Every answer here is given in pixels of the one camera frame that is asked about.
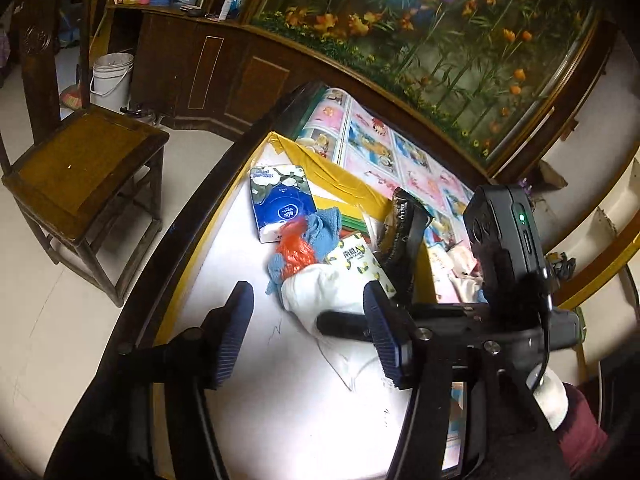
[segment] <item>wooden chair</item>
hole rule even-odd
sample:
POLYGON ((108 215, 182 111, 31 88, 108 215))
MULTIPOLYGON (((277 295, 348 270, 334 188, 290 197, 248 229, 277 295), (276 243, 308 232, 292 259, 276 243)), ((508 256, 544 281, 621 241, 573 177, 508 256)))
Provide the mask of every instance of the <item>wooden chair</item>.
POLYGON ((0 136, 2 182, 52 261, 62 262, 122 306, 136 267, 161 229, 162 150, 169 135, 90 103, 91 0, 83 1, 81 24, 82 109, 60 120, 54 60, 57 2, 16 0, 14 19, 33 145, 11 164, 0 136), (136 182, 134 176, 144 166, 148 171, 136 182), (149 205, 137 198, 146 185, 149 205), (151 223, 114 285, 96 253, 129 204, 149 213, 151 223), (53 238, 79 256, 88 272, 55 250, 53 238))

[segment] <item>chair seat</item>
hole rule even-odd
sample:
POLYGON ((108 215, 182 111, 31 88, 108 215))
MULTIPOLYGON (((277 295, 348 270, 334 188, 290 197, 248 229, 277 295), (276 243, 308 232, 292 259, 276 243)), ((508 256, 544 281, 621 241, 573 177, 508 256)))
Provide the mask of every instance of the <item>chair seat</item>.
POLYGON ((92 105, 27 150, 2 181, 50 232, 76 245, 168 139, 162 130, 92 105))

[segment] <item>blue tissue package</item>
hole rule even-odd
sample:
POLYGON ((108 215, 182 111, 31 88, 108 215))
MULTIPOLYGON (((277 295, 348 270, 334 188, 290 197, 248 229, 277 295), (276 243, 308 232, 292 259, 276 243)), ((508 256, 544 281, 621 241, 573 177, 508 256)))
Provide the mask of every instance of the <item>blue tissue package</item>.
POLYGON ((280 240, 280 228, 297 216, 316 212, 316 204, 300 166, 255 166, 249 171, 258 238, 261 243, 280 240))

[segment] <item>white bucket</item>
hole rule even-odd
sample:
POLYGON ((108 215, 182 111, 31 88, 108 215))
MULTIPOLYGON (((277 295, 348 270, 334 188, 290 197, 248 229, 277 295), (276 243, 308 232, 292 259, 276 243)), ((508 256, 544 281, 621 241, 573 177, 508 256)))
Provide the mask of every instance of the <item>white bucket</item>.
POLYGON ((133 56, 125 52, 107 54, 95 60, 89 86, 91 102, 114 112, 127 106, 132 68, 133 56))

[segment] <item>glass panel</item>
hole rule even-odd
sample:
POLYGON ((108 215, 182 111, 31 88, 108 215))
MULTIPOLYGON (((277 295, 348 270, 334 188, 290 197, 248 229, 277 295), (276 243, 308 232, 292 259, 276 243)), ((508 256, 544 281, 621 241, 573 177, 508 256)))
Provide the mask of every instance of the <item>glass panel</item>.
POLYGON ((254 23, 402 98, 486 166, 546 98, 589 9, 590 0, 265 0, 254 23))

